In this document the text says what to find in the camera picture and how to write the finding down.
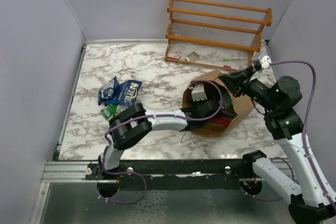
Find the brown paper bag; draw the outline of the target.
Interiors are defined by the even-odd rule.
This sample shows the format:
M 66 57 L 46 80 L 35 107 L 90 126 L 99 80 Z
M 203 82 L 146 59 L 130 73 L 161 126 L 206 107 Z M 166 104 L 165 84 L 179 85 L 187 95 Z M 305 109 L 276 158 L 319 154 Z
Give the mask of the brown paper bag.
M 234 97 L 233 94 L 227 90 L 225 85 L 219 79 L 219 76 L 222 74 L 224 73 L 218 70 L 214 70 L 190 81 L 190 85 L 183 93 L 182 107 L 187 110 L 188 117 L 205 118 L 212 115 L 218 109 L 220 104 L 220 97 L 223 97 L 223 95 L 228 92 L 231 97 L 236 115 L 229 126 L 216 123 L 214 120 L 215 117 L 226 115 L 222 111 L 222 104 L 220 111 L 213 118 L 202 122 L 191 122 L 191 126 L 189 127 L 188 131 L 196 136 L 223 136 L 232 127 L 246 119 L 254 108 L 254 104 L 251 102 L 248 96 L 241 95 L 239 97 Z M 191 99 L 191 91 L 189 90 L 189 87 L 192 87 L 194 84 L 200 82 L 204 84 L 207 100 L 193 102 Z

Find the dark blue snack packet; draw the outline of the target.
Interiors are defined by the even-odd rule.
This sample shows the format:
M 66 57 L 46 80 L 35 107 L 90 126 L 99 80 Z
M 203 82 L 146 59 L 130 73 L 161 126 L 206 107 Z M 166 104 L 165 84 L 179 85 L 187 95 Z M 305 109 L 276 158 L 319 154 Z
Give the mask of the dark blue snack packet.
M 117 104 L 127 107 L 133 106 L 141 89 L 142 82 L 138 80 L 127 80 L 119 83 L 114 76 L 107 84 L 98 91 L 98 105 Z

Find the green snack packet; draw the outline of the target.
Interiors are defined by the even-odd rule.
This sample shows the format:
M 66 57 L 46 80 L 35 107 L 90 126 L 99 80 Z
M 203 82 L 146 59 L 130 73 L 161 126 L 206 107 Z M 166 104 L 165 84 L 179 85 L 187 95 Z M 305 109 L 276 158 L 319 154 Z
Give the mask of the green snack packet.
M 120 104 L 108 104 L 103 109 L 100 110 L 102 116 L 110 121 L 114 116 L 126 110 L 128 106 L 120 105 Z

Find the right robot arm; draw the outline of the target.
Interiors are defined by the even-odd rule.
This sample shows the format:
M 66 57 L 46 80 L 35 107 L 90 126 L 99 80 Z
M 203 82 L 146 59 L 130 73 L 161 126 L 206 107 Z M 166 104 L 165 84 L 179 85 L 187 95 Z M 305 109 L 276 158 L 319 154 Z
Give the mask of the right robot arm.
M 245 155 L 241 164 L 246 177 L 258 175 L 287 203 L 295 223 L 319 223 L 335 216 L 335 191 L 331 188 L 310 148 L 305 124 L 294 110 L 302 99 L 299 82 L 281 77 L 272 87 L 253 79 L 252 66 L 219 80 L 234 96 L 246 95 L 265 109 L 267 130 L 285 152 L 296 175 L 294 182 L 260 151 Z

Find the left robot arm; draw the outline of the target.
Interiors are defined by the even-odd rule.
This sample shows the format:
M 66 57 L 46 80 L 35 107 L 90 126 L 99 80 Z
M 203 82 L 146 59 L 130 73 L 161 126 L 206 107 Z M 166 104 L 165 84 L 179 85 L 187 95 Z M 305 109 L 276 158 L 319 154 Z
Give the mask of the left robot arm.
M 112 178 L 123 152 L 137 145 L 148 133 L 165 130 L 190 132 L 200 129 L 219 113 L 222 104 L 222 99 L 209 99 L 173 112 L 150 111 L 141 103 L 129 107 L 109 122 L 105 134 L 108 143 L 100 156 L 99 175 L 104 179 Z

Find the pink marker pen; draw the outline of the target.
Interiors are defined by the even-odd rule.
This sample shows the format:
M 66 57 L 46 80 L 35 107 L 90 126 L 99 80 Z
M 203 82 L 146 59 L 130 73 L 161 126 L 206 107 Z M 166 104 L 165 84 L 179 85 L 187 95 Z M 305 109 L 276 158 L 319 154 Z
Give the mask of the pink marker pen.
M 234 69 L 234 70 L 238 70 L 238 68 L 231 67 L 231 66 L 228 66 L 228 65 L 223 65 L 223 67 L 230 68 L 230 69 Z

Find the green marker pen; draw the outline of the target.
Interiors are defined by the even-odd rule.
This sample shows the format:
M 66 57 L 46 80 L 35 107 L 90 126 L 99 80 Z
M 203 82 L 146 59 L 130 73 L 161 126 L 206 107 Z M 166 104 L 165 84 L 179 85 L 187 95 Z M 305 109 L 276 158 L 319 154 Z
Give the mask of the green marker pen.
M 231 61 L 231 60 L 245 60 L 245 57 L 225 57 L 223 61 Z

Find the red snack bar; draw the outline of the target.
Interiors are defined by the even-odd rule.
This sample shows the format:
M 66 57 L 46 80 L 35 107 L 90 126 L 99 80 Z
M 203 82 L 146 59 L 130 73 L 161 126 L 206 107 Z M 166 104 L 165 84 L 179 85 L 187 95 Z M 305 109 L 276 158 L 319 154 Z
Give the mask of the red snack bar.
M 227 116 L 227 115 L 217 116 L 217 117 L 214 118 L 216 123 L 227 125 L 227 126 L 229 126 L 231 124 L 233 119 L 234 119 L 234 117 Z

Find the small open cardboard box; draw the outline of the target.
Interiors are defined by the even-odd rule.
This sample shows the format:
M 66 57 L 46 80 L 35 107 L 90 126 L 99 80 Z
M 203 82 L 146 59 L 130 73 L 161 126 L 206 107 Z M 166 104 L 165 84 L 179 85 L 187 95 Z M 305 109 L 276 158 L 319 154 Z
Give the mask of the small open cardboard box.
M 199 60 L 199 58 L 199 54 L 193 51 L 185 57 L 185 60 L 188 62 L 196 62 Z

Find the wooden shelf rack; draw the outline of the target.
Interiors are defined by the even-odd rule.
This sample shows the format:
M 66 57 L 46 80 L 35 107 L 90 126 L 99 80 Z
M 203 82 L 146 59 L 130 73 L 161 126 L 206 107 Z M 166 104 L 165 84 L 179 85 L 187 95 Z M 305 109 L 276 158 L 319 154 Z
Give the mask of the wooden shelf rack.
M 169 22 L 165 37 L 166 61 L 188 63 L 172 57 L 173 44 L 193 44 L 246 53 L 247 64 L 261 51 L 262 34 L 273 21 L 271 8 L 258 8 L 202 0 L 169 0 Z

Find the red white small box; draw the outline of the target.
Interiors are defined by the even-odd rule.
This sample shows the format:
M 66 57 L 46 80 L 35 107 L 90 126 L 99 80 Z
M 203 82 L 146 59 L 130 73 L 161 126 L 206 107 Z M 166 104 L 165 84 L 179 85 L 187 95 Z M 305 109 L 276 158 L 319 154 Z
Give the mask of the red white small box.
M 179 59 L 180 54 L 179 53 L 168 52 L 167 57 L 171 58 L 171 59 Z

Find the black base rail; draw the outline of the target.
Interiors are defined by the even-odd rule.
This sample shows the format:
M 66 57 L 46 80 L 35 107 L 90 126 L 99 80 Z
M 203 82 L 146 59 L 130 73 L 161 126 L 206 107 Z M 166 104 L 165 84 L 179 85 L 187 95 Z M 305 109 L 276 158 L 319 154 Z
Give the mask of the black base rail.
M 106 189 L 238 190 L 255 176 L 253 162 L 265 156 L 262 151 L 254 151 L 238 159 L 121 160 L 110 173 L 104 172 L 98 161 L 87 166 L 86 180 Z

